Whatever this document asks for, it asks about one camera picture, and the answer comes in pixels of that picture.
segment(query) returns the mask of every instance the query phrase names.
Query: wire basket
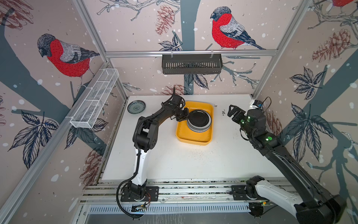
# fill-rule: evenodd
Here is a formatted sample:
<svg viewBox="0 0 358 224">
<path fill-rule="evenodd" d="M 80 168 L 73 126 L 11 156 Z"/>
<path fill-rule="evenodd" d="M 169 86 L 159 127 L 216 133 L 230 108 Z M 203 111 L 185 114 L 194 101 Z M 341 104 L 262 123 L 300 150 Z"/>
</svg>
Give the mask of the wire basket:
<svg viewBox="0 0 358 224">
<path fill-rule="evenodd" d="M 164 54 L 161 67 L 165 75 L 219 74 L 223 61 L 221 54 Z"/>
<path fill-rule="evenodd" d="M 117 69 L 106 68 L 102 71 L 70 121 L 75 128 L 93 127 L 118 77 Z"/>
</svg>

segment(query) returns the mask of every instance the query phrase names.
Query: bird illustration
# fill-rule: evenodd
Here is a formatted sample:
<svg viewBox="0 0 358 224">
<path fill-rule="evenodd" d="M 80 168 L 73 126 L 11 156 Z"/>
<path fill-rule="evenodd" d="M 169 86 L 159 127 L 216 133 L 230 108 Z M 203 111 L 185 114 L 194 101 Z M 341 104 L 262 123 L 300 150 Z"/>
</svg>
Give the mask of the bird illustration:
<svg viewBox="0 0 358 224">
<path fill-rule="evenodd" d="M 51 34 L 42 35 L 37 41 L 37 47 L 41 57 L 46 55 L 64 75 L 81 78 L 81 84 L 77 90 L 81 86 L 85 87 L 82 84 L 82 75 L 87 70 L 93 74 L 90 70 L 90 63 L 95 56 L 99 56 L 99 53 L 86 50 L 76 44 L 65 43 Z"/>
<path fill-rule="evenodd" d="M 247 34 L 243 25 L 235 20 L 229 7 L 216 8 L 210 18 L 213 19 L 213 38 L 221 46 L 220 50 L 224 47 L 235 50 L 238 46 L 244 45 L 264 50 Z"/>
</svg>

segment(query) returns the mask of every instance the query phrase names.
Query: metal grate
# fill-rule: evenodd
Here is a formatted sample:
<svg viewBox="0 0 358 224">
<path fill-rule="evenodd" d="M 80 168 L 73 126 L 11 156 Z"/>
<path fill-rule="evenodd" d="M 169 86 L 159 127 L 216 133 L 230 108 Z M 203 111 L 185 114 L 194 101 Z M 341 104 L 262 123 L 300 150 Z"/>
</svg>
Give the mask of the metal grate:
<svg viewBox="0 0 358 224">
<path fill-rule="evenodd" d="M 122 207 L 130 212 L 132 205 L 123 204 Z M 151 204 L 146 214 L 178 214 L 178 213 L 238 213 L 250 212 L 247 202 L 230 203 L 189 203 L 189 204 Z M 118 205 L 91 205 L 89 214 L 121 214 Z"/>
<path fill-rule="evenodd" d="M 223 63 L 221 54 L 164 54 L 163 74 L 219 74 Z"/>
<path fill-rule="evenodd" d="M 70 121 L 75 128 L 93 127 L 118 76 L 117 69 L 106 68 L 102 71 L 102 74 Z"/>
</svg>

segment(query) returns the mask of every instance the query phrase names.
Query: white table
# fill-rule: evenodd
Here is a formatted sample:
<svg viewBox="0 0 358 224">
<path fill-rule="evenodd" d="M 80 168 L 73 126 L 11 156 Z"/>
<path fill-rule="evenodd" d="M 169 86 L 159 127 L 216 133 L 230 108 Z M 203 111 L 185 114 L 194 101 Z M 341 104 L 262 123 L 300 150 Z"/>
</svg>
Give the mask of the white table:
<svg viewBox="0 0 358 224">
<path fill-rule="evenodd" d="M 140 116 L 160 109 L 170 96 L 130 96 L 129 102 L 142 100 L 146 108 L 139 114 L 124 112 L 102 180 L 124 180 L 133 175 L 135 148 L 132 141 Z M 229 105 L 247 110 L 249 95 L 185 95 L 186 101 L 200 101 L 214 106 L 213 140 L 206 146 L 180 142 L 176 136 L 176 120 L 167 119 L 159 127 L 158 142 L 151 149 L 147 177 L 151 180 L 217 180 L 283 177 L 283 174 L 252 145 L 241 138 L 240 125 L 227 116 Z"/>
</svg>

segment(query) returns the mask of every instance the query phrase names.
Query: white wire basket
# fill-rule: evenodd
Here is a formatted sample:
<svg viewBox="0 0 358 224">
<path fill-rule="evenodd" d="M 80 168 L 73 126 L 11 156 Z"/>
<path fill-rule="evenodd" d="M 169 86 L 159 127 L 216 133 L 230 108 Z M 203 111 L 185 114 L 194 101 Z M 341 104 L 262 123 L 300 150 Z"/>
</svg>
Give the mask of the white wire basket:
<svg viewBox="0 0 358 224">
<path fill-rule="evenodd" d="M 70 121 L 75 128 L 93 127 L 118 76 L 118 71 L 114 68 L 106 68 L 102 71 L 102 74 Z"/>
</svg>

